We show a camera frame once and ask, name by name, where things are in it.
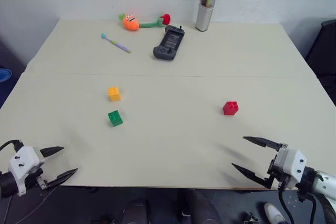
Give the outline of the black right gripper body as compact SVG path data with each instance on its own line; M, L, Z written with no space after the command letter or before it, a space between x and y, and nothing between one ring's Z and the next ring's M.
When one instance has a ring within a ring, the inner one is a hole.
M282 154L278 153L274 159L271 160L267 173L270 175L267 182L267 188L271 189L274 179L279 182L278 189L285 190L289 183L289 175L283 171L280 165Z

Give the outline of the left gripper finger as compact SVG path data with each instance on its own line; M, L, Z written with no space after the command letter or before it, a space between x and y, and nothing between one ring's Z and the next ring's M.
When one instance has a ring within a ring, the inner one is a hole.
M54 147L47 147L47 148L40 149L40 152L41 152L42 156L44 158L46 158L46 157L50 157L50 156L62 151L63 149L64 149L64 147L62 147L62 146L54 146Z
M78 168L68 170L56 177L55 180L48 182L47 185L47 190L51 190L55 187L60 186L64 182L66 182L72 175L74 175L77 172Z

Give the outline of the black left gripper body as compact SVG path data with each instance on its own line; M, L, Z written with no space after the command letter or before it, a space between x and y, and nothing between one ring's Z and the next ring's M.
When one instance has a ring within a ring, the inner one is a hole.
M27 190L39 187L41 190L49 190L48 181L42 178L43 169L39 168L34 173L29 174L25 178L25 187Z

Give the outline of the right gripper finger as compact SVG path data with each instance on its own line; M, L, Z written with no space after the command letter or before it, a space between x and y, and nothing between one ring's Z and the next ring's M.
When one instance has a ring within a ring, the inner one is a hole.
M245 177L247 177L248 179L262 185L263 187L267 188L267 189L271 189L273 181L274 181L274 177L270 176L268 178L259 178L256 176L256 174L246 168L243 168L239 165L236 165L234 163L232 163L232 165L240 172L242 173Z
M276 143L274 141L262 138L262 137L254 137L254 136L243 136L243 139L250 141L251 143L254 143L256 145L259 145L261 147L269 147L273 150L276 150L277 152L281 148L287 148L287 144L282 143Z

